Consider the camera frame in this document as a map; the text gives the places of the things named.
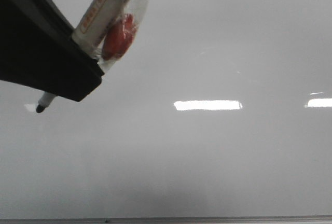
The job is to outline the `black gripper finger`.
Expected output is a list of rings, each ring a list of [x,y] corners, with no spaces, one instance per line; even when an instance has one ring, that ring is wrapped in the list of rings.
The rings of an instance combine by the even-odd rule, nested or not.
[[[81,101],[102,82],[53,0],[1,0],[1,80]]]

